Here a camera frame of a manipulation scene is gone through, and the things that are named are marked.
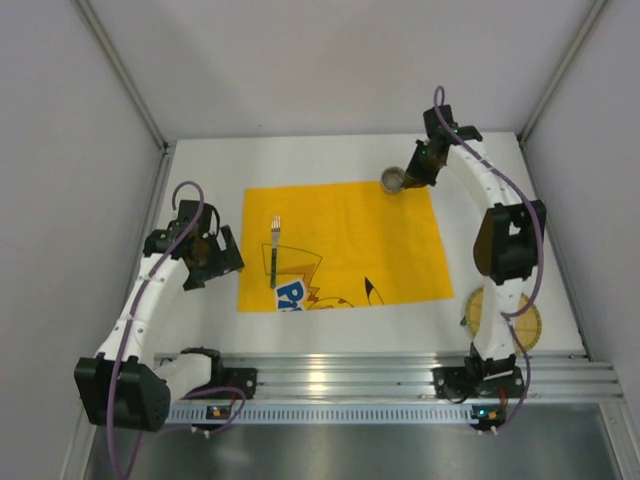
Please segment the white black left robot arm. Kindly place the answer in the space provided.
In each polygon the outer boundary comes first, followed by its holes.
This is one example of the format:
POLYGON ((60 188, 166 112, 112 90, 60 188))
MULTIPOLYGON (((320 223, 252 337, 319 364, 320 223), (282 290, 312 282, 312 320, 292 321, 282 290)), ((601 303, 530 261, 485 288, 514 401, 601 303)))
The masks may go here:
POLYGON ((199 346, 195 290, 244 262, 216 208, 183 200, 176 219, 145 240, 134 286, 108 338, 82 357, 74 380, 91 424, 158 431, 173 403, 226 385, 219 351, 199 346))

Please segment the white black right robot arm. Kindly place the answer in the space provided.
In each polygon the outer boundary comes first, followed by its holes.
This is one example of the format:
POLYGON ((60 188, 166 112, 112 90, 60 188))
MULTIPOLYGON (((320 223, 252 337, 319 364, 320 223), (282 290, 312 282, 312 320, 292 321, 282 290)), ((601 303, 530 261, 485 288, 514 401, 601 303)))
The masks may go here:
POLYGON ((433 186, 448 168, 471 195, 483 218, 473 260, 484 279, 479 328, 461 367, 435 370, 437 395, 453 403, 469 397, 520 396, 524 382, 516 365, 522 343, 515 320, 529 278, 541 278, 546 208, 491 164, 474 126, 455 122, 448 105, 423 114, 426 140, 419 140, 404 173, 405 188, 433 186))

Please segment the round woven yellow plate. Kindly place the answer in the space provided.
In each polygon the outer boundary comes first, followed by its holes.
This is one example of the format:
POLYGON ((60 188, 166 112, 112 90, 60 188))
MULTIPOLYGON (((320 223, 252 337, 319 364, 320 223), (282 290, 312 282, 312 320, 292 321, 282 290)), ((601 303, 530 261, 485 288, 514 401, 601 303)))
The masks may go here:
POLYGON ((512 354, 530 351, 542 333, 541 316, 536 306, 507 321, 492 294, 488 306, 484 302, 484 288, 475 289, 463 308, 461 325, 471 335, 473 346, 483 359, 505 359, 512 354))

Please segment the fork with teal handle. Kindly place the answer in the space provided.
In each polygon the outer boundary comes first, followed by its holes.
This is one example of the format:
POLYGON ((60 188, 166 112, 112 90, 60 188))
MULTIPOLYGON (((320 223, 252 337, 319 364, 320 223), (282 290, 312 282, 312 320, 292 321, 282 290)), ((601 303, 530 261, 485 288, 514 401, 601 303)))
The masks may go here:
POLYGON ((281 234, 281 218, 276 215, 272 218, 271 222, 271 272, 270 272, 270 288, 276 288, 277 279, 277 257, 278 257, 278 242, 281 234))

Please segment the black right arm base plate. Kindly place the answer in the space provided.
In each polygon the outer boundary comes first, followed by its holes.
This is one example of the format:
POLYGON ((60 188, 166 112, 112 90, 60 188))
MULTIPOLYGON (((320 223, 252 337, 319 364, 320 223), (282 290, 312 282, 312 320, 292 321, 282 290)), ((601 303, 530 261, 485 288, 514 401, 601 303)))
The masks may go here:
POLYGON ((436 397, 453 403, 476 398, 499 399, 502 394, 511 399, 524 393, 525 381, 518 367, 507 375, 491 378, 472 375, 465 367, 438 367, 432 374, 436 397))

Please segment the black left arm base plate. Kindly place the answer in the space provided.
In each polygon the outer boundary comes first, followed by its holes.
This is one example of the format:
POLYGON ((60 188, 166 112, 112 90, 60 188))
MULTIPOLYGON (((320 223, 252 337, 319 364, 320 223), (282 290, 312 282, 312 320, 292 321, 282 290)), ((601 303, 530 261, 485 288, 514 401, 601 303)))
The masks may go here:
POLYGON ((256 368, 223 367, 216 375, 211 387, 235 387, 240 389, 248 400, 251 400, 256 392, 257 376, 256 368))

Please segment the yellow printed cloth placemat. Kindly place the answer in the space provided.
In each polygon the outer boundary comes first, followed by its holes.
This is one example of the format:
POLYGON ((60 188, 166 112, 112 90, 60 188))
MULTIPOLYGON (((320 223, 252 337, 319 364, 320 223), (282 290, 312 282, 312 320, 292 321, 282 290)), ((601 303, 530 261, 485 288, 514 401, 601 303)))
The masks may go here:
POLYGON ((373 181, 248 189, 241 253, 242 313, 399 305, 454 295, 426 189, 388 195, 373 181), (281 234, 271 289, 276 215, 281 234))

